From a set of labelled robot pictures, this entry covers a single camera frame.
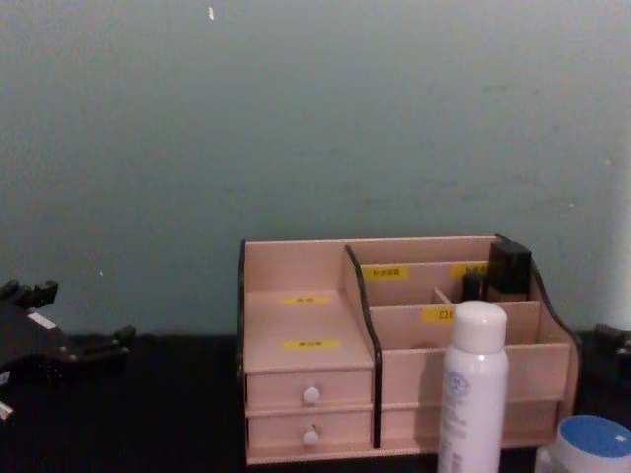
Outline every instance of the white cap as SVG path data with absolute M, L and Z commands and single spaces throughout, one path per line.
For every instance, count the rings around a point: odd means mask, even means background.
M 456 306 L 452 345 L 479 355 L 504 348 L 506 313 L 494 304 L 467 301 Z
M 559 424 L 552 454 L 573 473 L 631 471 L 631 431 L 597 416 L 574 416 Z

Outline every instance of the yellow label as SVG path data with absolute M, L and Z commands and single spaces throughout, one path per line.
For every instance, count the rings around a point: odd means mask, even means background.
M 452 305 L 423 307 L 421 321 L 423 323 L 452 323 L 454 321 L 454 307 Z
M 486 274 L 486 270 L 489 267 L 489 263 L 486 261 L 483 263 L 460 263 L 452 266 L 450 275 L 452 279 L 462 279 L 469 271 L 476 271 L 478 273 Z
M 331 299 L 326 296 L 308 296 L 304 298 L 286 298 L 283 304 L 328 304 Z
M 410 277 L 409 266 L 370 266 L 362 272 L 366 281 L 403 281 Z
M 283 343 L 285 350 L 316 350 L 318 348 L 339 348 L 342 344 L 337 339 L 328 340 L 298 340 Z

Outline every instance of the label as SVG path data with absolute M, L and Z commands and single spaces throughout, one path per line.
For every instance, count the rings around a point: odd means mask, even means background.
M 454 310 L 452 305 L 436 307 L 423 307 L 421 310 L 421 321 L 423 323 L 452 323 L 454 321 Z
M 452 266 L 450 271 L 450 276 L 452 279 L 462 279 L 466 273 L 470 272 L 478 272 L 481 274 L 486 274 L 486 270 L 489 267 L 489 263 L 487 261 L 480 263 L 459 263 Z
M 314 297 L 306 297 L 306 298 L 286 298 L 283 299 L 283 304 L 328 304 L 331 302 L 331 299 L 326 296 L 314 296 Z
M 48 320 L 43 315 L 39 315 L 37 312 L 30 313 L 29 315 L 27 315 L 27 317 L 33 322 L 41 325 L 46 330 L 50 330 L 51 328 L 56 327 L 56 325 L 52 321 Z
M 285 350 L 317 350 L 327 348 L 339 348 L 342 344 L 337 339 L 327 340 L 298 340 L 283 343 Z
M 404 281 L 410 277 L 409 266 L 371 266 L 362 268 L 366 281 Z

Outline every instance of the black edge trim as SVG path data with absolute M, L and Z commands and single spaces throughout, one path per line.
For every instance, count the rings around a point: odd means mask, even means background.
M 239 288 L 237 301 L 237 349 L 236 349 L 236 368 L 237 368 L 237 405 L 239 409 L 240 422 L 243 422 L 242 428 L 238 429 L 238 441 L 241 445 L 241 467 L 242 471 L 247 470 L 247 436 L 245 419 L 245 375 L 244 375 L 244 271 L 245 271 L 245 240 L 242 239 L 239 247 L 239 270 L 237 274 L 237 284 Z
M 511 239 L 505 237 L 502 234 L 495 234 L 495 236 L 503 241 L 513 242 Z M 546 305 L 548 311 L 550 312 L 550 315 L 552 315 L 552 319 L 570 336 L 570 338 L 574 342 L 574 346 L 576 347 L 576 351 L 579 358 L 578 360 L 579 372 L 577 374 L 577 380 L 576 380 L 577 386 L 576 386 L 576 393 L 574 397 L 574 412 L 579 412 L 580 411 L 579 408 L 581 404 L 581 396 L 580 396 L 581 372 L 583 370 L 583 355 L 582 355 L 583 342 L 581 341 L 581 338 L 578 336 L 578 334 L 572 331 L 572 329 L 570 329 L 570 327 L 568 327 L 565 324 L 565 322 L 561 320 L 556 310 L 554 309 L 554 306 L 552 305 L 552 301 L 550 300 L 550 296 L 548 295 L 548 291 L 547 289 L 545 289 L 545 285 L 543 284 L 543 278 L 541 277 L 541 272 L 539 271 L 539 267 L 536 265 L 536 262 L 534 261 L 534 257 L 532 258 L 532 274 L 534 275 L 534 279 L 536 283 L 539 285 L 539 289 L 541 290 L 541 295 L 543 296 L 543 303 Z
M 355 276 L 357 278 L 357 284 L 359 284 L 360 299 L 362 300 L 364 323 L 366 324 L 368 335 L 373 342 L 373 350 L 375 352 L 375 400 L 373 401 L 373 426 L 375 431 L 373 432 L 373 448 L 380 448 L 382 443 L 382 345 L 379 342 L 375 327 L 373 326 L 373 320 L 371 319 L 362 267 L 353 249 L 349 245 L 346 245 L 346 253 L 348 253 L 353 267 L 355 268 Z

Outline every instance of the small white label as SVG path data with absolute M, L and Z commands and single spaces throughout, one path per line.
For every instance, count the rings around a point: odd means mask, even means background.
M 56 325 L 54 323 L 52 323 L 50 320 L 48 320 L 43 315 L 39 315 L 37 312 L 30 313 L 28 315 L 28 318 L 30 320 L 32 320 L 33 322 L 38 323 L 39 325 L 41 325 L 42 327 L 44 327 L 47 330 L 50 330 L 51 328 L 55 328 L 56 327 Z

